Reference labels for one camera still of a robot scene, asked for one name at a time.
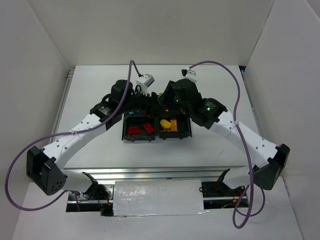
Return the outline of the yellow rounded lego brick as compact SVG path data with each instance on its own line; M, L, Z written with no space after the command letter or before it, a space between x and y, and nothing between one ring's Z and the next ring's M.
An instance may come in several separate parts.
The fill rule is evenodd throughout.
M161 132L167 132L171 130L171 122L166 120L166 119L161 119L160 120L160 127L161 127Z

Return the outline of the red flower lego brick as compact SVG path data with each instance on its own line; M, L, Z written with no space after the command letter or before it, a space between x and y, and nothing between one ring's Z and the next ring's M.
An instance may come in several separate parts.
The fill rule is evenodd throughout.
M127 128L128 135L139 135L141 134L141 129L139 126L131 126Z

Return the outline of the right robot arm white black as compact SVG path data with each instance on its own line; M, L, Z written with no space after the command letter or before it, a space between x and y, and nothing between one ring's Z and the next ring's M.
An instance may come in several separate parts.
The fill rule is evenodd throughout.
M194 82L187 78L169 81L159 102L186 115L193 123L227 139L242 150L247 166L225 170L217 180L220 190L251 184L270 191L286 166L290 148L276 145L255 133L214 98L203 98Z

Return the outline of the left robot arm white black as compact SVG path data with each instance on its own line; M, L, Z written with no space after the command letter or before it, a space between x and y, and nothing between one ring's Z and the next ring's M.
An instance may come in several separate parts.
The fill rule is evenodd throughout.
M155 93L148 94L148 87L155 80L143 75L136 85L117 80L111 92L96 104L70 135L63 136L43 148L33 146L27 151L26 174L47 195L60 190L77 191L88 199L96 197L103 187L87 172L65 170L67 162L94 138L102 135L128 112L146 110Z

